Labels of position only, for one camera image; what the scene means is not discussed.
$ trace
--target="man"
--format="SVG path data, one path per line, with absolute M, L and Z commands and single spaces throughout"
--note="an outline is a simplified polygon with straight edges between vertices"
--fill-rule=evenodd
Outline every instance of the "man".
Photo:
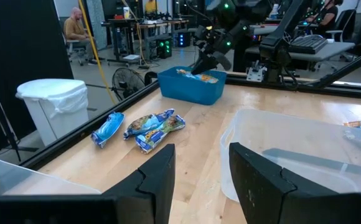
M 316 22 L 318 23 L 319 27 L 315 30 L 315 34 L 319 34 L 322 36 L 326 35 L 326 31 L 332 30 L 335 25 L 335 19 L 338 14 L 338 8 L 336 5 L 341 5 L 343 0 L 326 0 L 324 5 L 326 8 L 318 15 L 318 19 Z M 311 16 L 306 19 L 307 22 L 311 22 L 315 16 Z
M 149 0 L 148 2 L 146 2 L 146 4 L 144 5 L 144 10 L 147 13 L 156 12 L 157 11 L 156 0 Z
M 64 22 L 64 34 L 67 40 L 79 40 L 79 43 L 74 43 L 75 46 L 85 46 L 87 53 L 87 59 L 90 64 L 96 65 L 97 62 L 93 57 L 92 44 L 88 34 L 83 29 L 81 22 L 82 11 L 74 7 L 71 11 L 71 16 Z

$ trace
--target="chip bag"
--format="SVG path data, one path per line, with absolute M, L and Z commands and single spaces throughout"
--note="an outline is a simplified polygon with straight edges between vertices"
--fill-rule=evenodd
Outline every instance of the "chip bag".
M 174 109 L 168 109 L 160 114 L 149 114 L 133 121 L 124 132 L 124 139 L 158 128 L 174 111 Z
M 124 121 L 123 113 L 112 113 L 107 117 L 106 122 L 96 131 L 93 131 L 91 134 L 92 141 L 103 148 L 107 140 L 111 138 L 114 133 L 118 130 L 121 123 Z
M 187 72 L 183 69 L 177 69 L 176 72 L 178 74 L 183 74 L 183 76 L 185 76 L 185 77 L 193 78 L 193 79 L 200 80 L 200 81 L 207 82 L 207 83 L 217 83 L 218 82 L 218 78 L 214 78 L 210 75 L 204 75 L 204 74 L 192 75 L 190 72 Z
M 171 116 L 157 129 L 136 136 L 136 144 L 140 146 L 143 153 L 147 154 L 151 152 L 169 132 L 184 127 L 185 121 L 179 115 Z

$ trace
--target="yellow pole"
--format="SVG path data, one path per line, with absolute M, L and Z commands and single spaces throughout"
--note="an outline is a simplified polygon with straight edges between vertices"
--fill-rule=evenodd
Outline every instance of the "yellow pole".
M 107 93 L 110 95 L 110 98 L 111 98 L 113 104 L 116 104 L 116 101 L 114 100 L 113 96 L 111 95 L 110 88 L 108 87 L 108 84 L 107 84 L 107 81 L 106 81 L 106 78 L 105 78 L 105 73 L 103 72 L 103 69 L 101 68 L 100 60 L 99 60 L 99 57 L 98 57 L 98 51 L 96 50 L 95 43 L 93 42 L 93 39 L 92 39 L 92 33 L 91 33 L 90 28 L 89 28 L 87 15 L 85 14 L 85 10 L 83 8 L 82 1 L 78 0 L 78 3 L 80 4 L 83 20 L 85 21 L 85 25 L 87 26 L 87 31 L 88 31 L 88 35 L 89 35 L 89 40 L 91 41 L 93 54 L 94 54 L 94 56 L 96 58 L 96 61 L 98 62 L 98 67 L 99 67 L 99 72 L 100 72 L 101 79 L 103 80 L 103 83 L 106 86 Z

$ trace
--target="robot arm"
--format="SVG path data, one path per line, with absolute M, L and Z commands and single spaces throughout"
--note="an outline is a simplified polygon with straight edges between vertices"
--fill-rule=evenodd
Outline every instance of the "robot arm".
M 279 27 L 269 36 L 265 37 L 260 45 L 262 57 L 270 58 L 281 65 L 288 64 L 291 59 L 287 53 L 289 40 L 283 38 L 284 33 L 291 34 L 299 20 L 306 12 L 309 0 L 293 1 L 287 13 L 284 15 Z M 234 4 L 232 0 L 214 0 L 208 7 L 207 12 L 212 12 L 218 19 L 222 30 L 207 31 L 200 26 L 197 29 L 197 46 L 199 47 L 199 59 L 192 69 L 192 74 L 200 74 L 215 68 L 221 63 L 228 70 L 232 64 L 225 54 L 238 41 L 242 41 L 247 35 L 253 35 L 251 24 L 263 22 L 271 12 L 273 0 L 238 0 Z

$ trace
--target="blue plastic basket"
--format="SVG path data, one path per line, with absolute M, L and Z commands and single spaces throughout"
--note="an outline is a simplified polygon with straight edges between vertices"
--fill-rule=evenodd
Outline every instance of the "blue plastic basket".
M 218 78 L 217 83 L 205 83 L 178 74 L 177 69 L 191 71 L 189 67 L 178 66 L 158 74 L 158 82 L 163 96 L 202 105 L 212 105 L 222 96 L 226 80 L 225 72 L 204 72 L 206 75 Z

